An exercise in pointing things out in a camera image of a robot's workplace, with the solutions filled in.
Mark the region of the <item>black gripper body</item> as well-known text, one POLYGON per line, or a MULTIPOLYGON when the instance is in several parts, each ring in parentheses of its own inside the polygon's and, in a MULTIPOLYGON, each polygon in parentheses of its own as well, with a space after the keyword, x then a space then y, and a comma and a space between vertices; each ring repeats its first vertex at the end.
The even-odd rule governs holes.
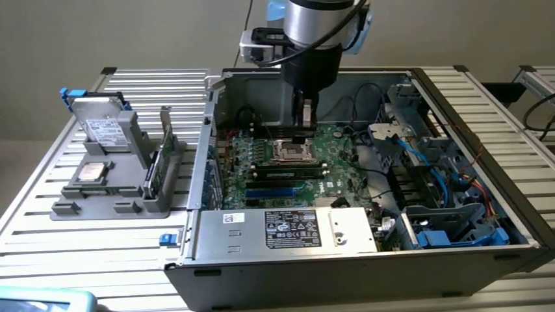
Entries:
POLYGON ((317 94, 336 81, 340 58, 341 45, 303 53, 283 65, 284 81, 304 95, 317 94))

